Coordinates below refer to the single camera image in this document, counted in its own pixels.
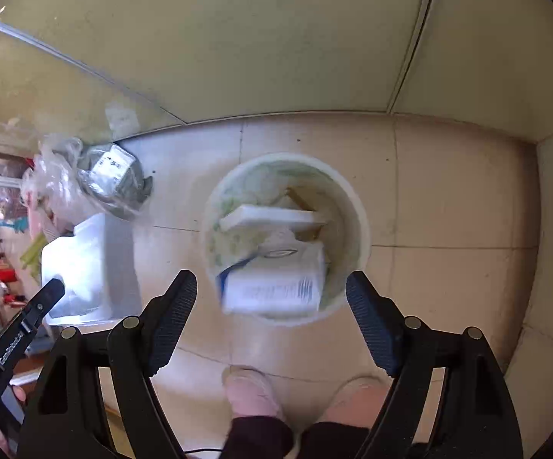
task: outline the floor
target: floor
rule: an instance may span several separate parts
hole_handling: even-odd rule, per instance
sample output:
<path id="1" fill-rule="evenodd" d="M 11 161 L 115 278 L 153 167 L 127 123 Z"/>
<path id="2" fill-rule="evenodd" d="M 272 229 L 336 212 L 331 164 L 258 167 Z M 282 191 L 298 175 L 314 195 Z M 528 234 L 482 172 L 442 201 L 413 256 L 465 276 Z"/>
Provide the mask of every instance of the floor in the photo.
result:
<path id="1" fill-rule="evenodd" d="M 229 365 L 268 374 L 297 430 L 350 378 L 375 374 L 388 383 L 347 307 L 296 328 L 221 313 L 199 252 L 204 203 L 228 171 L 271 151 L 320 158 L 353 185 L 372 233 L 366 274 L 380 294 L 435 329 L 480 327 L 508 364 L 535 271 L 534 146 L 461 123 L 357 114 L 229 120 L 122 145 L 154 178 L 153 196 L 135 221 L 144 302 L 164 293 L 180 269 L 198 277 L 198 300 L 177 349 L 153 378 L 184 449 L 222 445 L 230 411 L 221 381 Z M 19 248 L 20 240 L 6 241 Z M 101 377 L 105 401 L 116 407 L 108 371 Z M 436 370 L 418 439 L 430 432 L 441 378 Z"/>

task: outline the finger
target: finger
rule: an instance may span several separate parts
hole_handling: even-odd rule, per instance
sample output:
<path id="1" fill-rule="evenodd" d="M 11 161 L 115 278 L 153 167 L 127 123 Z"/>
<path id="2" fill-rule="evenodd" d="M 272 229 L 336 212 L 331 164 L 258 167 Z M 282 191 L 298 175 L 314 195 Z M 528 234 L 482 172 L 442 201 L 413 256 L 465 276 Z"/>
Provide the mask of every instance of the finger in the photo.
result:
<path id="1" fill-rule="evenodd" d="M 26 392 L 22 387 L 12 387 L 12 389 L 15 397 L 17 397 L 17 400 L 20 402 L 26 402 Z"/>
<path id="2" fill-rule="evenodd" d="M 6 437 L 4 436 L 1 430 L 0 430 L 0 450 L 2 450 L 2 452 L 4 452 L 5 454 L 8 454 L 9 452 L 8 442 L 6 441 Z"/>

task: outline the metal bolt head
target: metal bolt head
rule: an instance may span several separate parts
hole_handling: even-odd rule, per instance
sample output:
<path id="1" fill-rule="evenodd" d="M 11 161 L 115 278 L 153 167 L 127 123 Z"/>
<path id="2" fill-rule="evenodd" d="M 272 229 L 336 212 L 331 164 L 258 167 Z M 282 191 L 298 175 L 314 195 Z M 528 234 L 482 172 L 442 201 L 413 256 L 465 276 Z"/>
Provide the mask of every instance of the metal bolt head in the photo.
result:
<path id="1" fill-rule="evenodd" d="M 467 334 L 471 339 L 474 340 L 480 340 L 482 338 L 482 332 L 475 326 L 467 328 Z"/>
<path id="2" fill-rule="evenodd" d="M 64 328 L 62 330 L 62 338 L 71 339 L 76 333 L 77 330 L 73 326 L 69 326 L 68 328 Z"/>
<path id="3" fill-rule="evenodd" d="M 138 326 L 139 320 L 136 316 L 128 316 L 123 320 L 123 327 L 130 330 Z"/>
<path id="4" fill-rule="evenodd" d="M 418 330 L 422 326 L 422 322 L 418 317 L 408 316 L 404 319 L 404 324 L 411 330 Z"/>

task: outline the red object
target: red object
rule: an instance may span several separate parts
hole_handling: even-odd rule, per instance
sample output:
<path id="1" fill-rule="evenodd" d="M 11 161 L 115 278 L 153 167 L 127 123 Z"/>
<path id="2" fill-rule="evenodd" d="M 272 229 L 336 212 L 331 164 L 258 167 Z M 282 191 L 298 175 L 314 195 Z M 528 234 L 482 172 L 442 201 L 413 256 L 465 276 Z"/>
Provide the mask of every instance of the red object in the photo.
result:
<path id="1" fill-rule="evenodd" d="M 15 275 L 15 269 L 0 270 L 0 282 L 12 283 L 16 281 L 17 281 L 17 276 Z"/>

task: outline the cable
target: cable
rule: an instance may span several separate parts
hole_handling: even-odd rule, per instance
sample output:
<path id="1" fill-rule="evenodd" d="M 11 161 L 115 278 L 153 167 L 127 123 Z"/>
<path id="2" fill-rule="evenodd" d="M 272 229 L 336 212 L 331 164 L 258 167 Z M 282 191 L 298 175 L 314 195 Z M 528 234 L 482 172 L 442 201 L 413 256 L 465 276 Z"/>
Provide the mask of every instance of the cable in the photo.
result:
<path id="1" fill-rule="evenodd" d="M 211 449 L 211 448 L 204 448 L 204 449 L 193 449 L 192 451 L 184 451 L 185 455 L 187 454 L 195 454 L 196 452 L 222 452 L 223 449 Z"/>

